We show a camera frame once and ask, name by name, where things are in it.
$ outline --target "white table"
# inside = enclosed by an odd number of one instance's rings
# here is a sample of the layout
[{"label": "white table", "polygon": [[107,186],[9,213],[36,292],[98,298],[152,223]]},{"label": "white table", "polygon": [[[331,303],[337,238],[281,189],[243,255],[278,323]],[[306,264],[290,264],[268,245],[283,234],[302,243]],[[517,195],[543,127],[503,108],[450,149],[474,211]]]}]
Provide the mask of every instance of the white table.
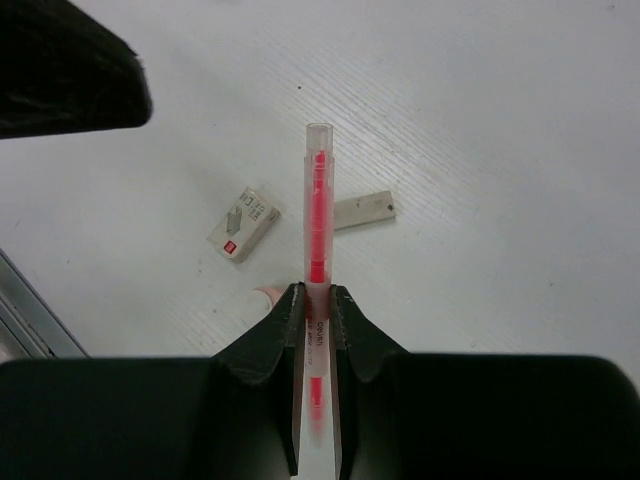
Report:
[{"label": "white table", "polygon": [[[335,239],[373,322],[411,350],[600,355],[640,385],[640,2],[76,4],[139,53],[154,116],[0,143],[0,245],[91,354],[213,354],[248,291],[301,278],[304,126],[327,121],[336,198],[396,201]],[[206,237],[247,185],[283,215],[234,266]]]}]

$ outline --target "silver frame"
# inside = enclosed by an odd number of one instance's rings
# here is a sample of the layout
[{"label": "silver frame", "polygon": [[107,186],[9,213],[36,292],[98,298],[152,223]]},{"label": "silver frame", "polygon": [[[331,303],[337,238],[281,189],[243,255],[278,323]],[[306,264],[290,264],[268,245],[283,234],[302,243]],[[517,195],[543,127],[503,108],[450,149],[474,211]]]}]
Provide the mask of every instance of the silver frame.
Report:
[{"label": "silver frame", "polygon": [[88,357],[2,250],[0,338],[20,358]]}]

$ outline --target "white eraser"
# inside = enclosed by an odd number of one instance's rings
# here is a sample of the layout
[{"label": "white eraser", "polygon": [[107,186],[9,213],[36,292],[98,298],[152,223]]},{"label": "white eraser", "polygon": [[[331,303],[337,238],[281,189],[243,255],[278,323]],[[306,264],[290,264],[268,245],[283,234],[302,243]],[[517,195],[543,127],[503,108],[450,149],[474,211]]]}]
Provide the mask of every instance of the white eraser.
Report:
[{"label": "white eraser", "polygon": [[278,209],[268,200],[246,188],[207,240],[224,257],[240,263],[279,216]]},{"label": "white eraser", "polygon": [[364,197],[350,198],[336,202],[333,206],[333,230],[381,222],[395,218],[391,192],[373,193]]}]

